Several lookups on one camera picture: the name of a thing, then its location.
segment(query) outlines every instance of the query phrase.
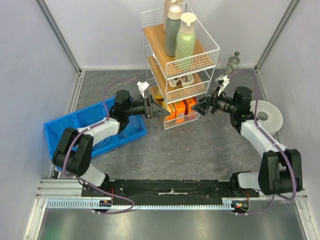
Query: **blue plastic crate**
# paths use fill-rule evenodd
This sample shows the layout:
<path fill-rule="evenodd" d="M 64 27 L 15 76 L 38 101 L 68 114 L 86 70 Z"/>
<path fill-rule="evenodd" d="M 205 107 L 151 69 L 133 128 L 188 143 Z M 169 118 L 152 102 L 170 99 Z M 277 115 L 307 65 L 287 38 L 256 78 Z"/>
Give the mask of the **blue plastic crate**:
<path fill-rule="evenodd" d="M 114 99 L 115 98 L 112 97 L 105 101 L 108 109 L 114 105 Z M 50 158 L 52 159 L 59 140 L 66 128 L 71 127 L 77 129 L 87 127 L 101 121 L 105 116 L 106 110 L 103 102 L 99 102 L 79 111 L 75 111 L 55 120 L 46 122 L 44 124 L 44 131 L 46 141 L 48 143 Z M 129 124 L 126 126 L 124 131 L 98 142 L 92 149 L 91 157 L 94 158 L 101 154 L 105 154 L 117 147 L 139 139 L 146 134 L 147 130 L 142 118 L 140 116 L 130 116 Z"/>

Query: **beige pump bottle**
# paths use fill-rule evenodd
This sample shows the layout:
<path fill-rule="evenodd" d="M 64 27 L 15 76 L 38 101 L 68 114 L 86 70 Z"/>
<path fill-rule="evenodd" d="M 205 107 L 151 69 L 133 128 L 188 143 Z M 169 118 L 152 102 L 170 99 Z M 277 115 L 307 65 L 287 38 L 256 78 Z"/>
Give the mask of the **beige pump bottle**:
<path fill-rule="evenodd" d="M 169 8 L 172 5 L 179 5 L 180 7 L 182 6 L 183 0 L 164 0 L 164 7 L 163 7 L 163 30 L 166 31 L 166 22 L 167 22 L 167 17 L 169 13 Z"/>
<path fill-rule="evenodd" d="M 185 12 L 181 15 L 181 25 L 176 36 L 175 60 L 194 55 L 196 46 L 196 21 L 196 15 L 191 12 Z M 191 67 L 192 61 L 192 58 L 183 60 L 179 62 L 178 68 L 187 71 Z"/>

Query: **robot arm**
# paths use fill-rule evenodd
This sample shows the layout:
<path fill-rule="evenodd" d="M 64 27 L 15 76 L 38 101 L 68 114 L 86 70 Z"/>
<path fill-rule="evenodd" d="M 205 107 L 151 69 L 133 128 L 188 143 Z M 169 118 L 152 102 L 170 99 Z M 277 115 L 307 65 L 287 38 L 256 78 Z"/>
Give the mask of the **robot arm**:
<path fill-rule="evenodd" d="M 52 163 L 62 168 L 72 141 L 79 133 L 88 129 L 77 140 L 77 148 L 71 151 L 66 170 L 97 187 L 108 189 L 109 176 L 91 164 L 93 146 L 103 139 L 121 133 L 129 124 L 129 116 L 144 115 L 147 119 L 151 119 L 170 115 L 154 101 L 150 94 L 145 94 L 148 83 L 138 82 L 137 85 L 142 96 L 141 100 L 132 101 L 133 98 L 127 90 L 120 90 L 115 94 L 114 105 L 109 110 L 109 118 L 105 117 L 100 122 L 83 128 L 66 128 L 54 152 Z"/>
<path fill-rule="evenodd" d="M 294 172 L 296 190 L 301 191 L 303 188 L 301 155 L 296 149 L 287 149 L 267 131 L 264 131 L 265 135 L 259 130 L 263 127 L 258 120 L 258 126 L 256 126 L 255 116 L 250 111 L 252 91 L 247 87 L 239 86 L 235 89 L 233 98 L 227 97 L 223 90 L 229 84 L 228 77 L 222 75 L 215 81 L 218 84 L 216 90 L 211 95 L 200 99 L 193 109 L 203 116 L 208 113 L 209 107 L 212 107 L 212 114 L 217 110 L 230 114 L 232 126 L 254 146 L 262 158 L 259 172 L 233 173 L 231 177 L 233 187 L 257 189 L 265 195 L 292 192 L 291 176 L 283 156 L 275 147 L 276 144 L 287 156 Z"/>

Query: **wooden shelf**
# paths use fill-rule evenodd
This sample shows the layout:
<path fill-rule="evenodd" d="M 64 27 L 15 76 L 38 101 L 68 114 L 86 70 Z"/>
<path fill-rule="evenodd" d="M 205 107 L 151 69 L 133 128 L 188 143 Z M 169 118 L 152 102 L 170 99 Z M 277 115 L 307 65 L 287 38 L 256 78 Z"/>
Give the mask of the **wooden shelf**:
<path fill-rule="evenodd" d="M 163 29 L 163 24 L 149 26 L 143 28 L 145 37 L 147 38 L 152 51 L 154 52 L 156 59 L 158 60 L 164 74 L 167 78 L 178 76 L 185 72 L 185 70 L 179 69 L 177 66 L 170 66 L 170 72 L 166 73 L 166 64 L 175 61 L 175 57 L 168 56 L 165 51 L 166 33 Z M 194 55 L 206 53 L 205 48 L 199 42 L 198 39 L 195 40 Z M 214 65 L 213 59 L 209 54 L 204 54 L 202 56 L 195 57 L 192 61 L 192 65 L 188 72 L 193 72 L 201 68 L 206 68 Z"/>
<path fill-rule="evenodd" d="M 159 87 L 158 86 L 150 86 L 148 88 L 151 96 L 153 97 L 153 99 L 155 100 L 155 102 L 157 104 L 159 104 L 161 107 L 162 107 L 162 102 L 163 102 L 163 99 L 155 99 L 155 96 L 158 95 L 158 91 L 159 91 Z M 161 120 L 161 123 L 163 125 L 163 127 L 165 127 L 165 117 L 160 117 L 160 120 Z"/>
<path fill-rule="evenodd" d="M 161 90 L 162 95 L 163 95 L 163 99 L 165 101 L 167 101 L 167 99 L 166 99 L 167 93 L 175 91 L 175 90 L 179 90 L 179 89 L 184 89 L 182 86 L 171 87 L 169 85 L 169 83 L 165 79 L 165 76 L 163 75 L 160 67 L 157 66 L 156 60 L 155 60 L 154 57 L 150 56 L 150 57 L 147 58 L 147 60 L 148 60 L 149 65 L 151 67 L 151 71 L 153 72 L 154 78 L 155 78 L 156 82 L 158 83 L 158 86 L 160 87 L 160 90 Z M 199 83 L 203 82 L 201 80 L 201 78 L 199 77 L 198 73 L 194 73 L 193 74 L 193 78 L 194 78 L 194 82 L 190 86 L 196 85 L 196 84 L 199 84 Z"/>

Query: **small glass bottle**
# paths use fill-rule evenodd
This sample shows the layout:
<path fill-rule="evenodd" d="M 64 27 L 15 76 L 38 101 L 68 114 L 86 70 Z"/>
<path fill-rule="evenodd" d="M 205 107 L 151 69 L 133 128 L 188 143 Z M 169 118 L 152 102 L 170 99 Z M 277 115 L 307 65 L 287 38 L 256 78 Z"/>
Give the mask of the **small glass bottle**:
<path fill-rule="evenodd" d="M 238 51 L 236 51 L 234 53 L 234 56 L 229 58 L 229 61 L 226 64 L 226 67 L 225 67 L 225 74 L 230 75 L 235 70 L 238 69 L 239 63 L 240 63 L 239 55 L 240 55 L 240 53 Z"/>

